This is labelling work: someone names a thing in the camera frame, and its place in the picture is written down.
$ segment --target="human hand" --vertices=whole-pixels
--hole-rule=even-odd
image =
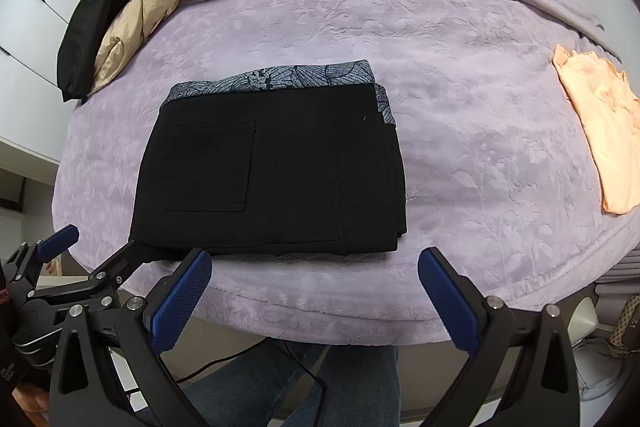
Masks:
[[[14,399],[36,427],[49,427],[42,413],[49,410],[49,393],[32,383],[19,383],[13,392]]]

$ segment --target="purple bed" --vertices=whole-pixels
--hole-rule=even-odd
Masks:
[[[94,269],[127,241],[138,169],[174,84],[282,64],[364,58],[386,87],[406,174],[398,251],[215,257],[196,315],[330,344],[447,338],[417,278],[435,245],[485,295],[539,309],[640,241],[640,211],[602,211],[598,172],[551,65],[556,44],[620,66],[584,0],[188,0],[111,85],[76,108],[56,227]],[[172,269],[141,267],[144,295]]]

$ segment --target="person's leg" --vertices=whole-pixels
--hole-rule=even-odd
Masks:
[[[318,373],[326,384],[319,426],[398,427],[397,361],[394,346],[332,346]],[[315,383],[282,427],[313,427],[319,403]]]
[[[305,366],[316,363],[324,346],[287,342]],[[269,339],[185,388],[184,394],[213,426],[265,427],[303,370],[289,356],[282,341]],[[149,409],[138,417],[158,425]]]

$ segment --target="blue gripper pad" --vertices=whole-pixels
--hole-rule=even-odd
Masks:
[[[75,245],[79,237],[80,232],[78,232],[78,228],[75,225],[66,225],[64,229],[58,230],[38,245],[36,261],[38,263],[53,261],[67,248]]]
[[[473,356],[480,346],[478,318],[428,248],[418,258],[418,277],[454,345]]]
[[[202,250],[151,318],[149,343],[156,355],[173,349],[211,279],[211,256]]]

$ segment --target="black pants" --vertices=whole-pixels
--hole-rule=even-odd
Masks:
[[[192,96],[160,110],[130,238],[223,253],[392,251],[406,231],[396,128],[373,84]]]

